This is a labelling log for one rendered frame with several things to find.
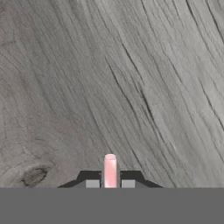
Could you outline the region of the pink straw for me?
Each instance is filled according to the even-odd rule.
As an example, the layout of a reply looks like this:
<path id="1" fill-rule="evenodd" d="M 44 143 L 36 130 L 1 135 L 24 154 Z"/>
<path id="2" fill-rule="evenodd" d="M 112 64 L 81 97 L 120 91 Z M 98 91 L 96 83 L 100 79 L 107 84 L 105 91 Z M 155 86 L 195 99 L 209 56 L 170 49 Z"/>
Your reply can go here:
<path id="1" fill-rule="evenodd" d="M 115 154 L 107 154 L 103 164 L 104 187 L 117 188 L 117 161 Z"/>

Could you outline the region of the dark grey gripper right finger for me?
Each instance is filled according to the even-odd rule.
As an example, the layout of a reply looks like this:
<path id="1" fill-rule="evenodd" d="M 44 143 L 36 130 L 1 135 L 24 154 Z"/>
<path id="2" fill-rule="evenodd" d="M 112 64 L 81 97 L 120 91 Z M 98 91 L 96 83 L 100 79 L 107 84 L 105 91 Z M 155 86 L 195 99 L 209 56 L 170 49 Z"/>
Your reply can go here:
<path id="1" fill-rule="evenodd" d="M 141 171 L 120 171 L 121 188 L 161 188 L 144 177 Z"/>

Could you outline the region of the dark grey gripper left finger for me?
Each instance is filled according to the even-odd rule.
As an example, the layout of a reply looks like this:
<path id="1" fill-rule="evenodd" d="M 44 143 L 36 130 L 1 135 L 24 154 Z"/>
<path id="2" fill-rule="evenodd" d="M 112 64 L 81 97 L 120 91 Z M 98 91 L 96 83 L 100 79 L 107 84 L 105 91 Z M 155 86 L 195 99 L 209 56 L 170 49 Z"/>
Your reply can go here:
<path id="1" fill-rule="evenodd" d="M 59 188 L 101 188 L 102 172 L 101 171 L 80 171 L 77 179 L 71 180 Z"/>

